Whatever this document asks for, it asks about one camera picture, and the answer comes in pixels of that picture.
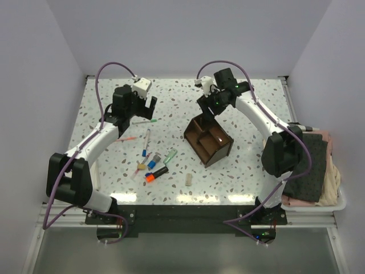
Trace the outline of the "green capped pen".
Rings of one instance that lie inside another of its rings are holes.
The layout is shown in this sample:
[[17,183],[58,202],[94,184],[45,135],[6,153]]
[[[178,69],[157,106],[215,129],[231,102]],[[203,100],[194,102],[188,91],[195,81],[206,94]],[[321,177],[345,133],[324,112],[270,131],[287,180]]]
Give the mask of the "green capped pen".
[[132,122],[132,125],[155,123],[155,122],[157,122],[157,119],[151,119],[151,120],[144,120],[144,121]]

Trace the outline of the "brown wooden desk organizer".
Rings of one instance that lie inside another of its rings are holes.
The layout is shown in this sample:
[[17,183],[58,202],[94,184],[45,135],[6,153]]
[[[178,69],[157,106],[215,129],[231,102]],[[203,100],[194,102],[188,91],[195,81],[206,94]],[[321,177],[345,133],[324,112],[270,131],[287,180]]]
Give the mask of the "brown wooden desk organizer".
[[234,140],[215,120],[203,114],[194,117],[184,131],[184,138],[202,161],[205,168],[229,156]]

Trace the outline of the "orange pink pen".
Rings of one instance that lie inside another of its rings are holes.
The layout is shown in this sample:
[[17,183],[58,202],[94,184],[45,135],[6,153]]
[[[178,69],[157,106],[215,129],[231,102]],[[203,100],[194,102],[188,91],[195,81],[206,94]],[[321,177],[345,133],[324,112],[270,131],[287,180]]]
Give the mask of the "orange pink pen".
[[115,140],[114,142],[125,142],[125,141],[135,140],[135,139],[137,139],[137,137],[132,136],[132,137],[127,137],[127,138],[120,138],[120,139]]

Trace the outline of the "blue capped white marker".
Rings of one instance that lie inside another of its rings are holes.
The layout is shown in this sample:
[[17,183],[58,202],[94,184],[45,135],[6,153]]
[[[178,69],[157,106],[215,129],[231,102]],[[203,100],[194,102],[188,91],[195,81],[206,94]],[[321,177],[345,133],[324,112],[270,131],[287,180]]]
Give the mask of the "blue capped white marker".
[[145,138],[144,138],[143,151],[142,151],[142,156],[143,157],[146,157],[146,155],[147,155],[148,142],[149,142],[150,135],[151,135],[151,130],[147,129],[146,134],[145,134]]

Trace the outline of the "red pen clear cap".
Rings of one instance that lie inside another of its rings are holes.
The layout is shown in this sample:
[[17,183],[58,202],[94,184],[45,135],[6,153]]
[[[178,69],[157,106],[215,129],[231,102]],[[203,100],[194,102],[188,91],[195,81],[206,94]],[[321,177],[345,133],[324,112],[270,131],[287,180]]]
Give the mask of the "red pen clear cap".
[[141,171],[141,170],[145,170],[146,169],[146,165],[145,165],[145,163],[146,163],[146,161],[148,160],[148,158],[150,157],[150,155],[151,155],[151,153],[148,153],[147,155],[146,155],[146,157],[143,159],[143,161],[141,162],[141,163],[138,163],[137,164],[137,169],[136,169],[136,171],[132,174],[132,176],[131,176],[131,179],[132,180],[134,180],[134,178],[136,177],[136,175],[139,173],[139,171]]

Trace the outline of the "black orange marker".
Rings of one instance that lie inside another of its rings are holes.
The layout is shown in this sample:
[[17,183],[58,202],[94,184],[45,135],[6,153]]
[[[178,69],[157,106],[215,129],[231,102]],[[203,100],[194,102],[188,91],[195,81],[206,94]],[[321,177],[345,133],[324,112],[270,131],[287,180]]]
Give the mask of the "black orange marker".
[[145,177],[145,181],[147,183],[151,183],[155,179],[159,178],[161,175],[166,174],[168,171],[169,171],[168,167],[164,166],[164,167],[158,169],[157,171],[152,172],[152,175],[149,175],[148,177]]

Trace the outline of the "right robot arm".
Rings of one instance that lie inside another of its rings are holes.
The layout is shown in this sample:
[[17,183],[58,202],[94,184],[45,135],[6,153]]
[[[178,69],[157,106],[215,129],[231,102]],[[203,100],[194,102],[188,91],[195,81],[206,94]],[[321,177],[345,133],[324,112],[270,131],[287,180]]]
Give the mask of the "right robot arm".
[[256,198],[258,205],[255,209],[234,221],[254,215],[258,223],[267,224],[274,218],[273,208],[281,205],[286,182],[294,178],[293,170],[306,151],[302,130],[280,120],[255,95],[250,79],[238,82],[230,68],[214,73],[213,77],[196,76],[194,85],[203,90],[204,94],[197,103],[205,118],[213,120],[227,106],[232,106],[244,114],[261,133],[265,141],[261,154],[262,166],[278,182],[263,187]]

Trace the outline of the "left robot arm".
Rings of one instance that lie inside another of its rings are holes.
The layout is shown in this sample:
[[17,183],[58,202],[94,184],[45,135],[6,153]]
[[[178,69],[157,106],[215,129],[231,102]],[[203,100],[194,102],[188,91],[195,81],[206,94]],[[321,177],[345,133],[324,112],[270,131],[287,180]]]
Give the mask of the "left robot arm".
[[51,156],[46,187],[50,200],[98,211],[99,219],[106,224],[117,220],[115,199],[93,187],[90,168],[101,153],[126,132],[134,116],[152,118],[156,97],[152,97],[148,107],[145,105],[151,85],[150,80],[141,78],[132,85],[116,88],[111,112],[104,113],[94,130],[74,148]]

